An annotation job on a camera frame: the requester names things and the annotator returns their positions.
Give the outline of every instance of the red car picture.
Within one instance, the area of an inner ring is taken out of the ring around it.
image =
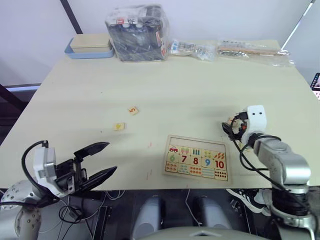
[[[169,149],[169,151],[170,151],[170,152],[177,153],[177,152],[178,152],[178,149],[177,149],[175,146],[173,146],[173,147],[171,147],[171,148]]]

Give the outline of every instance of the number puzzle board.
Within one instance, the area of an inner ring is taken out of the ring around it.
[[[226,144],[169,135],[164,155],[164,174],[230,182]]]

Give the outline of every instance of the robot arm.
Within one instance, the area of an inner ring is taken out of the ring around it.
[[[222,128],[232,141],[240,140],[252,147],[268,168],[272,181],[271,213],[282,239],[287,239],[287,227],[294,227],[307,230],[314,240],[318,221],[309,210],[307,193],[311,170],[307,161],[278,137],[265,135],[267,119],[262,105],[249,106],[234,119],[242,121],[238,133],[233,132],[232,124],[224,122]]]
[[[41,188],[29,180],[11,186],[0,201],[0,239],[37,239],[41,225],[40,208],[54,204],[64,196],[90,191],[108,179],[116,171],[116,166],[104,169],[89,179],[86,169],[81,167],[83,158],[102,151],[107,145],[108,142],[91,144],[76,151],[75,158],[58,165],[54,148],[36,148],[33,162],[36,181],[50,192],[40,191]]]

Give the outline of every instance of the clear plastic bag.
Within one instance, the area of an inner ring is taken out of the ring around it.
[[[217,54],[223,57],[239,58],[277,67],[288,67],[294,64],[288,58],[290,53],[287,50],[244,41],[223,40],[218,43]]]
[[[173,40],[170,53],[178,56],[191,55],[194,58],[212,62],[215,59],[216,48],[210,44],[203,45]]]
[[[161,5],[119,7],[105,24],[121,61],[159,61],[167,57],[169,22]]]

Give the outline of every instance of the blue tray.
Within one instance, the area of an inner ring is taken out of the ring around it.
[[[75,53],[72,48],[70,47],[70,44],[74,38],[72,38],[66,46],[64,53],[67,54],[71,59],[106,59],[113,57],[115,50],[112,47],[110,51],[105,52],[81,52],[81,53]]]

